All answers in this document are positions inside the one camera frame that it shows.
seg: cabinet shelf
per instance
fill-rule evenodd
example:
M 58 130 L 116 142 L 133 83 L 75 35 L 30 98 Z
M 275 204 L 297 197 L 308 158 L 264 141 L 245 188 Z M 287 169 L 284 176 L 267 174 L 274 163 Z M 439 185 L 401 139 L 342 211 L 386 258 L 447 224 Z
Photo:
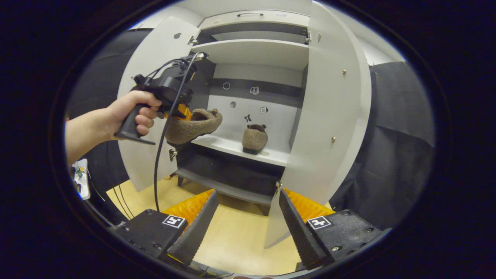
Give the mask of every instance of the cabinet shelf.
M 309 61 L 308 45 L 264 39 L 227 40 L 197 45 L 216 64 L 255 64 L 303 70 Z
M 265 162 L 273 165 L 283 166 L 283 167 L 286 166 L 290 154 L 289 144 L 287 146 L 287 149 L 284 151 L 264 148 L 262 149 L 263 151 L 262 153 L 267 155 L 262 155 L 260 153 L 257 155 L 249 154 L 243 152 L 243 145 L 241 144 L 241 142 L 232 139 L 222 138 L 215 135 L 204 135 L 198 137 L 195 140 L 193 140 L 192 143 L 204 147 L 208 147 L 214 150 L 222 151 L 225 153 L 229 153 L 232 155 L 236 155 L 260 162 Z
M 196 183 L 200 183 L 200 184 L 205 185 L 207 187 L 217 189 L 217 191 L 219 191 L 225 195 L 228 195 L 228 196 L 240 199 L 240 200 L 249 201 L 252 203 L 266 205 L 266 206 L 269 206 L 271 203 L 271 200 L 272 200 L 271 196 L 261 195 L 261 194 L 246 191 L 243 189 L 238 189 L 236 187 L 232 187 L 232 186 L 226 185 L 224 183 L 220 183 L 218 181 L 212 180 L 210 178 L 198 175 L 198 174 L 191 172 L 191 171 L 184 169 L 184 168 L 178 169 L 176 171 L 176 174 L 178 174 L 179 176 L 182 176 L 188 180 L 194 181 Z

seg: black curtain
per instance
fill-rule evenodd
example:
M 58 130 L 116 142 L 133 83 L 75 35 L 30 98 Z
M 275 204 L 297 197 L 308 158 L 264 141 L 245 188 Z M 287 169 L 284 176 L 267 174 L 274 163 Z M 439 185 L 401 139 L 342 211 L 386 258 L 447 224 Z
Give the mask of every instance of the black curtain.
M 136 29 L 124 32 L 110 41 L 95 56 L 72 91 L 67 105 L 70 119 L 96 109 L 106 108 L 115 101 L 127 62 L 151 30 Z M 113 186 L 129 179 L 117 142 L 113 140 L 101 143 L 82 158 L 88 159 L 88 170 L 93 182 L 92 185 L 90 184 L 89 201 L 113 224 L 119 224 L 121 220 L 126 221 L 127 218 L 106 194 Z M 127 210 L 120 192 L 117 191 L 117 194 Z
M 370 67 L 372 105 L 364 141 L 329 203 L 379 229 L 395 227 L 422 192 L 434 160 L 428 94 L 403 62 Z

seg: wooden floor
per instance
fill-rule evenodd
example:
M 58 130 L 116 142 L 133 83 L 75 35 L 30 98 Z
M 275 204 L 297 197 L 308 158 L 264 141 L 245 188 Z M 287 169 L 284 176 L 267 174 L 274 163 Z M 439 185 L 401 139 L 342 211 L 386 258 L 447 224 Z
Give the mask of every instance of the wooden floor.
M 157 185 L 160 210 L 209 189 L 189 180 L 184 180 L 183 186 L 178 187 L 177 176 L 171 180 L 162 179 Z M 153 186 L 137 192 L 128 180 L 121 184 L 121 189 L 133 215 L 155 209 Z M 115 187 L 115 190 L 125 207 L 119 188 Z M 108 190 L 107 195 L 126 215 L 114 190 Z M 218 200 L 219 206 L 193 260 L 230 273 L 280 275 L 295 271 L 301 260 L 292 237 L 264 249 L 268 217 L 255 204 L 222 194 L 218 195 Z

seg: fuzzy slipper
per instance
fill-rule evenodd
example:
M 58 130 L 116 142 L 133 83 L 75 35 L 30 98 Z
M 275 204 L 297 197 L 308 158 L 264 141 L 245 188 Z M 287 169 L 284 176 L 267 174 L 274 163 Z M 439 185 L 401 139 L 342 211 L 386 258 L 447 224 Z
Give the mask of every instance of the fuzzy slipper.
M 199 136 L 213 133 L 222 123 L 222 114 L 217 109 L 207 111 L 195 109 L 190 121 L 171 118 L 165 138 L 167 143 L 179 148 Z
M 243 152 L 257 155 L 268 141 L 266 125 L 251 124 L 243 134 Z

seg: white wall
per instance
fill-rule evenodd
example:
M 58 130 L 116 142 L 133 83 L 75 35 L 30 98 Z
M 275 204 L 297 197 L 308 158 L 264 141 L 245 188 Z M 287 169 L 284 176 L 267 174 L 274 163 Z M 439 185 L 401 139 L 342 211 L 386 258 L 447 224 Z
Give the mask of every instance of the white wall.
M 393 58 L 391 58 L 390 56 L 388 56 L 386 53 L 382 52 L 375 46 L 371 45 L 369 42 L 365 41 L 364 39 L 362 38 L 357 38 L 357 39 L 364 50 L 365 57 L 367 58 L 367 63 L 369 63 L 369 65 L 377 65 L 377 64 L 394 61 Z
M 386 61 L 386 58 L 390 58 L 391 61 L 405 61 L 399 51 L 397 51 L 389 42 L 383 39 L 375 31 L 341 11 L 334 9 L 329 5 L 325 6 L 336 16 L 338 16 L 359 39 L 362 43 L 362 47 L 364 48 L 367 60 L 371 57 L 372 61 L 376 59 L 378 61 Z
M 180 18 L 184 21 L 191 23 L 194 26 L 198 26 L 200 24 L 200 22 L 203 20 L 202 15 L 199 15 L 199 14 L 197 14 L 197 13 L 195 13 L 189 9 L 175 6 L 175 5 L 170 5 L 168 7 L 165 7 L 163 9 L 155 12 L 154 14 L 151 14 L 150 16 L 144 18 L 142 21 L 135 24 L 130 29 L 155 28 L 167 16 L 175 16 L 177 18 Z

